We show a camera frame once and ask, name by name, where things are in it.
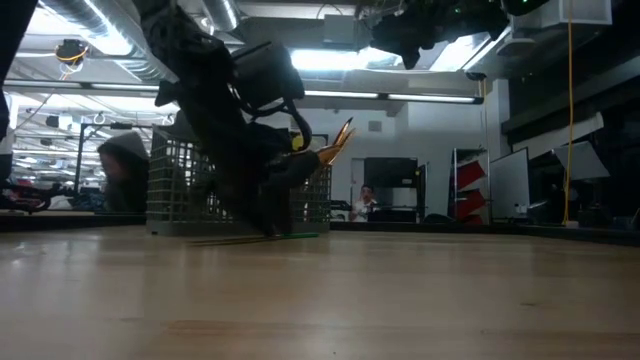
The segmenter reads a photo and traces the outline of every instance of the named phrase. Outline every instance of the wire basket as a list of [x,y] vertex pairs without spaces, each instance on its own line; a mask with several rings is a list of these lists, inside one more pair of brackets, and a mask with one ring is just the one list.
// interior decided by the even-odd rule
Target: wire basket
[[[192,136],[155,127],[151,145],[147,230],[163,236],[242,235],[255,231],[234,219],[209,191],[215,169]],[[331,213],[331,167],[316,171],[291,190],[294,232],[327,232]]]

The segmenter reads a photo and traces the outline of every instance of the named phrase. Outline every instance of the robotic arm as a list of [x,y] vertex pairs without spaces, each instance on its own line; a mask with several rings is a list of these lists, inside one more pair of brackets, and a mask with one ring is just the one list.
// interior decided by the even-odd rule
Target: robotic arm
[[[215,167],[217,196],[265,235],[289,233],[289,190],[333,161],[353,134],[347,133],[350,121],[332,146],[306,151],[311,129],[293,103],[304,97],[304,87],[284,46],[269,42],[230,54],[175,1],[133,2],[151,52],[179,78],[161,82],[156,105],[178,102]],[[279,105],[263,109],[277,100]],[[252,121],[244,120],[243,111]],[[276,112],[293,116],[303,151],[293,153],[290,141],[273,141],[275,129],[253,122]]]

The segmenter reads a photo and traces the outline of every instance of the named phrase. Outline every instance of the wooden table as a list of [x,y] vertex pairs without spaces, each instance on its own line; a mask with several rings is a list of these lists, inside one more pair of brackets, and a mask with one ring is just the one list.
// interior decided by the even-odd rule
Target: wooden table
[[0,234],[0,359],[640,359],[640,249],[333,232]]

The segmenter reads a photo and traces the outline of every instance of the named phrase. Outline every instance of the black machine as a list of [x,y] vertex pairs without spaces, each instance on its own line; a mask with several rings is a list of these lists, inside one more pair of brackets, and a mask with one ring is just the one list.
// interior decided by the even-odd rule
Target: black machine
[[441,41],[488,32],[496,40],[509,25],[507,15],[527,14],[549,0],[409,0],[400,15],[387,15],[373,27],[371,46],[402,57],[406,69],[420,49]]

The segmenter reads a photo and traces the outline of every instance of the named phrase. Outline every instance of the fluorescent light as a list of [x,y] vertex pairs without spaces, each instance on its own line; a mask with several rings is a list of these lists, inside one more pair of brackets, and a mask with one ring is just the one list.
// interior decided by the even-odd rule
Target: fluorescent light
[[96,131],[96,135],[100,135],[103,138],[107,138],[107,139],[111,138],[112,136],[111,134],[107,134],[106,132],[100,131],[100,130]]
[[389,94],[389,100],[395,101],[415,101],[415,102],[446,102],[458,104],[472,104],[476,101],[472,97],[464,96],[440,96],[440,95],[411,95],[411,94]]
[[395,61],[397,57],[370,47],[360,52],[300,49],[291,52],[291,63],[298,70],[347,71],[366,69],[373,62]]
[[484,49],[480,50],[480,52],[476,54],[476,56],[474,56],[471,60],[469,60],[469,62],[466,63],[462,67],[462,69],[463,70],[471,69],[475,64],[478,63],[478,61],[480,61],[483,57],[487,56],[487,54],[510,33],[511,33],[511,26],[507,26],[507,28],[504,29],[504,31],[502,32],[502,34],[500,34],[500,36],[496,39],[496,41],[492,41],[489,44],[487,44],[487,46],[485,46]]
[[43,88],[64,88],[64,89],[81,89],[82,85],[77,82],[67,81],[49,81],[49,80],[5,80],[4,86],[23,86],[23,87],[43,87]]
[[491,37],[485,33],[459,37],[444,48],[429,71],[460,70],[488,41]]
[[373,99],[373,100],[392,100],[392,101],[415,101],[415,102],[444,102],[456,104],[472,104],[476,102],[473,97],[467,96],[444,96],[444,95],[421,95],[421,94],[377,94],[364,92],[347,92],[347,91],[305,91],[306,96],[310,97],[328,97],[339,99]]
[[[77,156],[77,151],[62,151],[62,150],[27,150],[27,149],[15,149],[13,150],[16,154],[40,154],[40,155],[73,155]],[[99,156],[97,152],[83,152],[83,156]]]
[[136,85],[136,84],[92,84],[98,90],[136,90],[136,91],[158,91],[157,85]]
[[28,164],[37,164],[38,163],[38,160],[36,160],[36,159],[34,159],[32,157],[27,157],[27,158],[24,158],[24,159],[18,159],[18,161],[22,161],[22,162],[25,162],[25,163],[28,163]]
[[350,99],[377,99],[376,93],[348,92],[348,91],[317,91],[306,90],[306,96],[311,97],[330,97],[330,98],[350,98]]
[[37,53],[37,52],[22,52],[18,51],[16,53],[17,58],[40,58],[40,57],[53,57],[56,56],[55,53]]

